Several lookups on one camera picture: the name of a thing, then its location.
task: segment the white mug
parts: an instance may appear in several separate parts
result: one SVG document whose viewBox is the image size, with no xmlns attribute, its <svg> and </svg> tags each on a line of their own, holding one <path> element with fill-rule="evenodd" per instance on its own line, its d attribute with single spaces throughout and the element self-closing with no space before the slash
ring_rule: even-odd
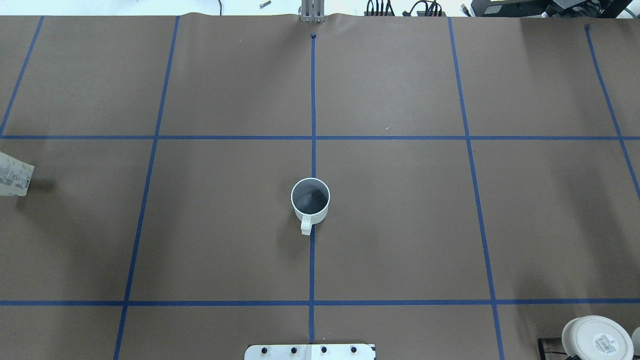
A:
<svg viewBox="0 0 640 360">
<path fill-rule="evenodd" d="M 329 187 L 320 179 L 308 177 L 293 186 L 291 205 L 301 221 L 302 235 L 311 235 L 311 226 L 324 220 L 329 210 L 329 201 Z"/>
</svg>

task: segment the metal bracket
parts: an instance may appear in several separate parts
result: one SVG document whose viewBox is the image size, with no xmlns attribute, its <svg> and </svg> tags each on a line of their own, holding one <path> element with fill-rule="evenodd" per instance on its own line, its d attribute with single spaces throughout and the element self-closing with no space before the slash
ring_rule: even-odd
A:
<svg viewBox="0 0 640 360">
<path fill-rule="evenodd" d="M 300 20 L 302 22 L 324 22 L 324 0 L 302 0 Z"/>
<path fill-rule="evenodd" d="M 252 345 L 244 360 L 376 360 L 373 344 Z"/>
</svg>

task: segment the grid line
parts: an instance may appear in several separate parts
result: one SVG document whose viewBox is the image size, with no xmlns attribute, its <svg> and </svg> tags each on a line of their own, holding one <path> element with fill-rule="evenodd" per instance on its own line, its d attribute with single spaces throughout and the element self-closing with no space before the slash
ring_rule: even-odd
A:
<svg viewBox="0 0 640 360">
<path fill-rule="evenodd" d="M 145 210 L 147 208 L 147 198 L 149 194 L 149 186 L 151 183 L 151 176 L 154 169 L 154 161 L 156 159 L 156 149 L 158 144 L 158 136 L 160 135 L 160 126 L 162 125 L 162 115 L 164 110 L 164 98 L 166 97 L 166 89 L 169 85 L 169 76 L 171 74 L 171 64 L 173 61 L 173 50 L 175 49 L 175 39 L 178 34 L 178 25 L 180 23 L 180 16 L 175 17 L 175 23 L 173 25 L 173 36 L 171 40 L 171 47 L 169 48 L 169 59 L 166 63 L 166 72 L 164 74 L 164 84 L 162 89 L 162 95 L 160 98 L 160 106 L 158 108 L 158 117 L 156 121 L 156 132 L 154 134 L 154 143 L 151 146 L 151 155 L 149 156 L 149 166 L 147 169 L 147 179 L 145 180 L 145 188 L 142 194 L 142 203 L 140 205 L 140 215 L 138 217 L 138 228 L 136 229 L 136 237 L 133 243 L 133 250 L 131 252 L 131 264 L 129 265 L 129 275 L 127 276 L 127 287 L 124 294 L 124 304 L 122 306 L 122 314 L 120 315 L 120 325 L 118 326 L 118 336 L 116 338 L 115 350 L 113 351 L 113 360 L 118 360 L 120 356 L 120 346 L 122 345 L 122 336 L 124 335 L 124 327 L 127 320 L 127 310 L 129 308 L 129 297 L 131 296 L 131 284 L 133 282 L 133 273 L 136 268 L 136 259 L 138 257 L 138 246 L 140 245 L 140 234 L 142 232 L 142 224 L 145 219 Z"/>
<path fill-rule="evenodd" d="M 0 140 L 500 140 L 500 141 L 637 141 L 640 136 L 540 135 L 0 135 Z"/>
<path fill-rule="evenodd" d="M 640 186 L 638 186 L 636 172 L 634 172 L 634 167 L 631 164 L 631 159 L 629 158 L 629 153 L 627 152 L 627 146 L 625 145 L 625 139 L 622 137 L 622 131 L 620 130 L 620 125 L 618 124 L 616 113 L 615 111 L 613 111 L 613 105 L 611 104 L 611 99 L 609 98 L 609 92 L 607 91 L 607 87 L 604 85 L 604 79 L 602 78 L 600 66 L 598 65 L 598 59 L 596 58 L 596 51 L 593 48 L 593 42 L 591 41 L 591 24 L 586 24 L 584 26 L 584 33 L 587 36 L 587 43 L 589 44 L 589 51 L 591 53 L 591 59 L 593 60 L 593 67 L 596 70 L 596 75 L 598 76 L 598 81 L 600 82 L 600 88 L 602 88 L 602 94 L 604 95 L 604 99 L 607 102 L 607 107 L 609 109 L 609 114 L 611 115 L 611 120 L 613 121 L 613 126 L 616 128 L 616 134 L 618 134 L 618 140 L 620 141 L 622 154 L 625 156 L 629 174 L 631 175 L 631 180 L 633 181 L 634 188 L 636 189 L 636 195 L 638 196 L 638 199 L 640 199 Z"/>
<path fill-rule="evenodd" d="M 43 21 L 44 21 L 44 16 L 41 16 L 40 20 L 38 21 L 38 26 L 36 27 L 36 31 L 33 33 L 33 38 L 31 39 L 31 45 L 29 45 L 27 56 L 24 57 L 24 62 L 22 63 L 20 74 L 18 74 L 18 79 L 15 81 L 15 86 L 13 87 L 11 98 L 9 98 L 9 104 L 7 105 L 6 111 L 4 112 L 2 124 L 0 124 L 0 135 L 4 133 L 4 128 L 6 127 L 6 123 L 9 120 L 9 114 L 11 113 L 11 108 L 13 107 L 13 101 L 15 100 L 15 97 L 18 94 L 18 89 L 20 88 L 20 84 L 22 83 L 22 77 L 24 76 L 24 71 L 27 69 L 27 65 L 29 64 L 29 59 L 31 58 L 31 53 L 33 52 L 33 48 L 36 46 L 36 40 L 38 40 L 38 35 L 40 34 L 40 29 L 42 28 Z"/>
<path fill-rule="evenodd" d="M 263 307 L 309 306 L 307 300 L 130 300 L 140 307 Z M 109 300 L 0 300 L 0 306 L 123 306 L 124 301 Z M 432 299 L 432 300 L 314 300 L 315 306 L 473 306 L 473 305 L 552 305 L 552 304 L 640 304 L 639 298 L 567 299 Z"/>
<path fill-rule="evenodd" d="M 453 65 L 456 70 L 456 82 L 458 85 L 458 97 L 460 98 L 460 111 L 462 114 L 462 123 L 465 127 L 465 136 L 467 137 L 467 153 L 469 156 L 469 167 L 471 170 L 471 180 L 474 185 L 474 197 L 476 198 L 476 209 L 478 214 L 478 224 L 480 226 L 480 237 L 482 239 L 482 247 L 484 252 L 484 267 L 486 268 L 486 278 L 489 283 L 489 295 L 492 301 L 493 326 L 495 327 L 495 339 L 498 345 L 498 354 L 500 360 L 504 360 L 504 349 L 502 346 L 502 332 L 500 330 L 500 318 L 498 316 L 498 306 L 495 303 L 495 288 L 493 286 L 493 273 L 491 270 L 491 259 L 489 257 L 489 246 L 486 242 L 486 231 L 484 230 L 484 218 L 482 214 L 482 203 L 480 201 L 480 191 L 476 176 L 476 164 L 474 162 L 474 153 L 471 148 L 471 139 L 469 138 L 469 124 L 467 120 L 467 109 L 465 107 L 465 97 L 462 91 L 462 81 L 460 79 L 460 68 L 458 66 L 458 54 L 456 52 L 456 38 L 453 31 L 451 18 L 447 18 L 449 22 L 449 37 L 451 38 L 451 52 L 453 55 Z"/>
<path fill-rule="evenodd" d="M 311 177 L 316 177 L 316 33 L 311 34 Z M 316 226 L 309 234 L 309 343 L 316 338 Z"/>
</svg>

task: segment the barcode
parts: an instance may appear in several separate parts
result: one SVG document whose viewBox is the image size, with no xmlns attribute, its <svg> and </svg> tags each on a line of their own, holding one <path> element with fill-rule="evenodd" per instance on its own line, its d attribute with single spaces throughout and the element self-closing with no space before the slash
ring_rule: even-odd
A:
<svg viewBox="0 0 640 360">
<path fill-rule="evenodd" d="M 13 179 L 10 179 L 8 177 L 0 177 L 0 184 L 11 186 L 11 184 L 13 184 Z"/>
</svg>

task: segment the white plate with holes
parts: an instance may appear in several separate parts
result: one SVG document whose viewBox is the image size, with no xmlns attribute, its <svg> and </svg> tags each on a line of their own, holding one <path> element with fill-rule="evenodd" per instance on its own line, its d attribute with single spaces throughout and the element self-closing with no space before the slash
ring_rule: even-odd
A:
<svg viewBox="0 0 640 360">
<path fill-rule="evenodd" d="M 373 344 L 252 345 L 244 360 L 375 360 Z"/>
</svg>

